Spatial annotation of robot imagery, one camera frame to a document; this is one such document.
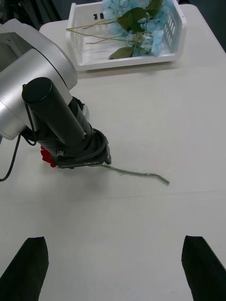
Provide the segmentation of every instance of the green leaf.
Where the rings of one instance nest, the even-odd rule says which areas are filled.
[[[109,59],[115,60],[117,58],[132,57],[133,50],[134,50],[134,47],[122,47],[122,48],[119,48],[114,53],[112,53],[111,56],[109,56]]]
[[[118,18],[117,22],[126,31],[132,30],[133,33],[143,32],[144,30],[140,27],[140,23],[137,23],[140,19],[147,18],[147,13],[143,8],[132,8],[131,10],[124,13]]]
[[[151,3],[148,4],[146,11],[150,17],[153,18],[158,14],[160,8],[162,7],[162,2],[163,0],[152,0]]]

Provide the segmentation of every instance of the black cylinder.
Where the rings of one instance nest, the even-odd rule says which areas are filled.
[[[50,79],[30,81],[23,88],[22,98],[63,144],[75,146],[84,139],[81,125]]]

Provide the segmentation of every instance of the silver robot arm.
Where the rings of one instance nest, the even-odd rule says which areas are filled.
[[[10,20],[0,26],[0,135],[39,143],[51,166],[110,164],[107,138],[88,122],[89,111],[69,90],[76,70],[66,54],[34,28]]]
[[[16,19],[0,27],[0,71],[0,135],[9,140],[26,127],[31,128],[22,99],[24,84],[47,77],[66,104],[72,100],[69,90],[77,84],[76,70],[66,54],[37,30]]]

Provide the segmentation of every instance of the flower stem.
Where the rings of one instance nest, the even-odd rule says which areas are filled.
[[[103,22],[115,20],[115,19],[118,19],[118,18],[119,18],[119,17],[115,17],[115,18],[111,18],[111,19],[104,19],[104,20],[98,21],[98,22],[93,23],[93,24],[83,25],[83,26],[77,26],[77,27],[72,27],[72,28],[67,28],[66,30],[70,30],[70,29],[78,29],[78,28],[84,28],[84,29],[87,29],[87,28],[90,28],[90,27],[95,26],[95,25],[105,25],[105,23],[103,23]]]
[[[115,168],[115,167],[108,166],[108,165],[93,165],[93,167],[96,167],[96,166],[104,167],[104,168],[116,171],[117,173],[120,173],[120,174],[129,174],[129,175],[134,175],[134,176],[138,176],[138,177],[156,177],[159,180],[163,181],[165,184],[169,185],[169,181],[166,180],[165,178],[163,178],[162,176],[158,175],[158,174],[150,174],[150,173],[142,174],[142,173],[135,173],[135,172],[132,172],[132,171],[127,171],[127,170]]]
[[[109,38],[109,37],[99,37],[99,36],[95,36],[95,35],[92,35],[92,34],[86,34],[86,33],[81,33],[81,32],[76,32],[72,29],[67,29],[69,32],[74,32],[74,33],[77,33],[77,34],[81,34],[82,36],[85,36],[85,37],[93,37],[93,38],[98,38],[98,39],[103,39],[103,40],[115,40],[115,41],[122,41],[122,42],[139,42],[139,40],[122,40],[122,39],[116,39],[114,37],[112,38]]]

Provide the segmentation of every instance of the blue hydrangea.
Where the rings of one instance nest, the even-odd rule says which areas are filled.
[[[102,0],[105,19],[121,16],[132,8],[146,8],[148,4],[149,0]],[[111,35],[123,35],[128,45],[134,46],[133,56],[159,56],[163,49],[163,28],[171,5],[172,0],[163,0],[163,6],[154,18],[147,14],[147,18],[138,21],[144,33],[128,33],[115,22],[109,25],[109,32]]]

